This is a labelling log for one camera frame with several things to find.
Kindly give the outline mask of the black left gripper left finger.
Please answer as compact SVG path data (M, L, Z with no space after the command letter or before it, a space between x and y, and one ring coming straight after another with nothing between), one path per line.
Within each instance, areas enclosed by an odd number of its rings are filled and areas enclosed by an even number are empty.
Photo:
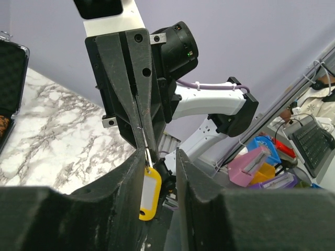
M65 195L49 187L1 188L1 250L140 250L144 150Z

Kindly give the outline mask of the yellow key tag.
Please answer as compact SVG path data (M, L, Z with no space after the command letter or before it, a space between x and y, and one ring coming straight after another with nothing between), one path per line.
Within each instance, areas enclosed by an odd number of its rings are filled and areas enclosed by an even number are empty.
M162 178L152 167L144 172L139 219L150 221L154 218L159 201Z

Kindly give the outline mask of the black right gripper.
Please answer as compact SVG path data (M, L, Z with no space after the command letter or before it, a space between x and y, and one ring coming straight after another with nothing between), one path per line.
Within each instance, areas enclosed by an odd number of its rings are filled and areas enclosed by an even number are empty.
M85 46L105 108L103 125L117 126L134 148L146 145L158 159L158 144L172 114L161 47L162 32L145 28L87 37Z

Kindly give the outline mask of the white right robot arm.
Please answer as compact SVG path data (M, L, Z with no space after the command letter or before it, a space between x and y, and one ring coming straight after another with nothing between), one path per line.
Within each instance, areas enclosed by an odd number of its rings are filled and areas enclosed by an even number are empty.
M244 133L258 102L230 78L222 84L178 79L198 63L184 22L149 34L141 20L85 20L86 48L107 118L134 147L145 145L148 171L160 163L165 125L206 115L200 129L165 158L177 185L183 250L334 250L334 193L313 189L227 190L193 160Z

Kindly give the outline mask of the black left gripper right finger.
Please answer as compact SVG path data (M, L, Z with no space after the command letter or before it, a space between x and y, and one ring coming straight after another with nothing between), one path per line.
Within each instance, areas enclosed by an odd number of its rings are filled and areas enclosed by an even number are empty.
M176 152L183 250L334 250L334 193L227 189Z

